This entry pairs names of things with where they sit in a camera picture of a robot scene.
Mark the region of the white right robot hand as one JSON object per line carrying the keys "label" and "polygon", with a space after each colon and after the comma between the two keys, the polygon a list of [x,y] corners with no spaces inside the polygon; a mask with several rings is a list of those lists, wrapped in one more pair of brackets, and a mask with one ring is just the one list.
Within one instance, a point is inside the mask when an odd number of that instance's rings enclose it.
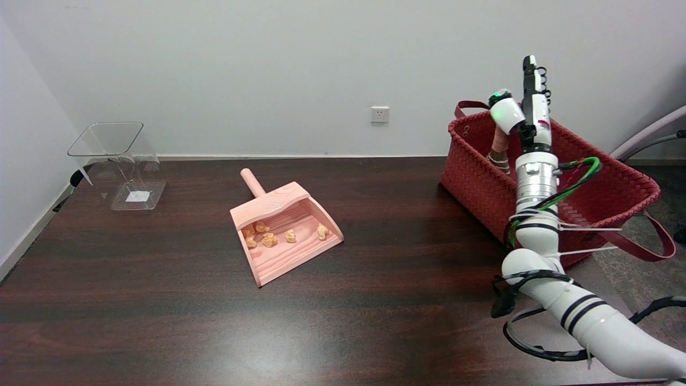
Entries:
{"label": "white right robot hand", "polygon": [[534,55],[523,59],[523,91],[516,102],[508,90],[499,90],[488,98],[490,117],[496,124],[493,150],[503,152],[508,136],[516,134],[522,154],[551,152],[552,134],[549,117],[550,90],[547,69],[538,66]]}

